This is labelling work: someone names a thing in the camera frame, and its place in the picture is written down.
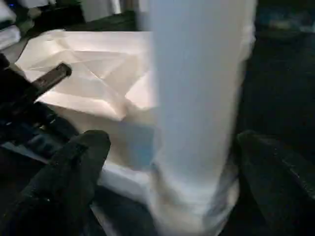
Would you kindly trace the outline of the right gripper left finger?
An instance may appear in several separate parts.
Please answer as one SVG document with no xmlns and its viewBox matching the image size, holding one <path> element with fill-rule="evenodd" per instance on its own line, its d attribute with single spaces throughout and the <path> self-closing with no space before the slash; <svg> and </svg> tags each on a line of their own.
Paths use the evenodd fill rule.
<svg viewBox="0 0 315 236">
<path fill-rule="evenodd" d="M 1 217 L 0 234 L 81 235 L 110 147 L 109 135 L 100 130 L 72 138 L 30 180 Z"/>
</svg>

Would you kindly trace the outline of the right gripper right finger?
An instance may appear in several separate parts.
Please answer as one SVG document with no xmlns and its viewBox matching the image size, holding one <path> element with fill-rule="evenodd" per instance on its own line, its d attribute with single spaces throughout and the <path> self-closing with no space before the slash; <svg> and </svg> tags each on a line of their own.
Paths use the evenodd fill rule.
<svg viewBox="0 0 315 236">
<path fill-rule="evenodd" d="M 315 234 L 315 166 L 271 137 L 237 136 L 241 166 L 258 207 L 275 236 Z"/>
</svg>

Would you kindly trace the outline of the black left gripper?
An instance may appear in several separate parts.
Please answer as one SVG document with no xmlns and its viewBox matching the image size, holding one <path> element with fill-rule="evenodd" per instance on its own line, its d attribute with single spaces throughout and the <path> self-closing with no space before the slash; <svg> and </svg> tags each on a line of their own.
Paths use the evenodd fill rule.
<svg viewBox="0 0 315 236">
<path fill-rule="evenodd" d="M 4 54 L 0 56 L 0 144 L 22 149 L 45 159 L 51 157 L 78 130 L 64 117 L 38 101 L 72 69 L 60 63 L 33 82 L 23 71 L 12 65 Z"/>
</svg>

